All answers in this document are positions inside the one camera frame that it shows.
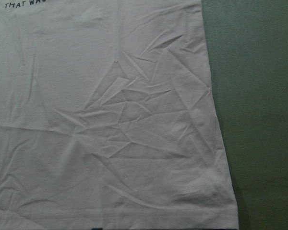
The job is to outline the pink Snoopy t-shirt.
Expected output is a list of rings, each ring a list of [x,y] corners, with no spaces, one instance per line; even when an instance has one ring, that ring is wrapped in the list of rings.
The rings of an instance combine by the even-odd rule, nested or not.
[[[0,230],[239,228],[199,0],[0,0]]]

